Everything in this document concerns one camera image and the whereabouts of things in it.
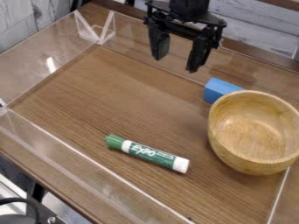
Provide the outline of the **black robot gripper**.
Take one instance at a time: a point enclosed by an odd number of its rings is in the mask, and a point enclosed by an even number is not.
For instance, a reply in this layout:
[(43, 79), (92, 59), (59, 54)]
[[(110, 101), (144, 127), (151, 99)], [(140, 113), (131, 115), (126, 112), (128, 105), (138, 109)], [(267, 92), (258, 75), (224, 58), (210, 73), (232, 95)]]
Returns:
[(194, 39), (186, 70), (195, 73), (206, 64), (211, 48), (220, 46), (227, 22), (208, 12), (211, 0), (146, 0), (144, 24), (151, 53), (160, 60), (170, 52), (170, 33)]

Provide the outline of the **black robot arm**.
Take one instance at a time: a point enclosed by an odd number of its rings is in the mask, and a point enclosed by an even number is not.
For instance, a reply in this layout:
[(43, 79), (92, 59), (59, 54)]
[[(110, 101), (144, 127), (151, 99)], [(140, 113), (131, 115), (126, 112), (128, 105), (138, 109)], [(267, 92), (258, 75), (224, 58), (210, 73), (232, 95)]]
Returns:
[(170, 52), (171, 35), (192, 41), (186, 70), (195, 73), (206, 64), (211, 49), (220, 47), (227, 22), (208, 12), (211, 0), (147, 0), (144, 24), (151, 54), (162, 60)]

